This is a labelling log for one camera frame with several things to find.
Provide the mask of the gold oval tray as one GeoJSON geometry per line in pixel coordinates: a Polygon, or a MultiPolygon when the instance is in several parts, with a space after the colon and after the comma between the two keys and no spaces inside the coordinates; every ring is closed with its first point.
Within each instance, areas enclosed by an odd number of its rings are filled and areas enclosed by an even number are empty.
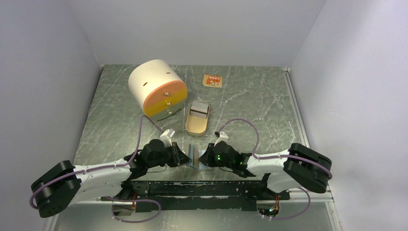
{"type": "Polygon", "coordinates": [[[188,134],[193,136],[202,136],[205,134],[208,124],[209,112],[207,118],[200,118],[190,115],[190,106],[188,110],[187,120],[185,123],[185,129],[188,134]]]}

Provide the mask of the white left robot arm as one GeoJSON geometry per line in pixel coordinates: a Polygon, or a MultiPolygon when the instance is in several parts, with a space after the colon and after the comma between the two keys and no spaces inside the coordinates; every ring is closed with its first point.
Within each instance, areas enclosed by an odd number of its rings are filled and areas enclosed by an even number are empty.
{"type": "Polygon", "coordinates": [[[31,185],[29,203],[42,218],[54,216],[70,205],[95,198],[136,199],[132,180],[153,167],[180,167],[191,159],[176,142],[165,145],[153,139],[143,149],[105,164],[80,166],[59,162],[31,185]]]}

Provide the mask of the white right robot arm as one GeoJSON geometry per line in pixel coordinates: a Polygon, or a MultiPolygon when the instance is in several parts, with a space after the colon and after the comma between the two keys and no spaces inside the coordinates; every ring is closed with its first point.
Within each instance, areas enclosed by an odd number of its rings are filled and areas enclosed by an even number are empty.
{"type": "Polygon", "coordinates": [[[198,158],[207,167],[225,167],[241,178],[267,176],[260,194],[272,199],[277,193],[303,187],[314,193],[325,193],[333,178],[332,161],[300,144],[278,153],[253,155],[240,153],[225,141],[210,144],[198,158]]]}

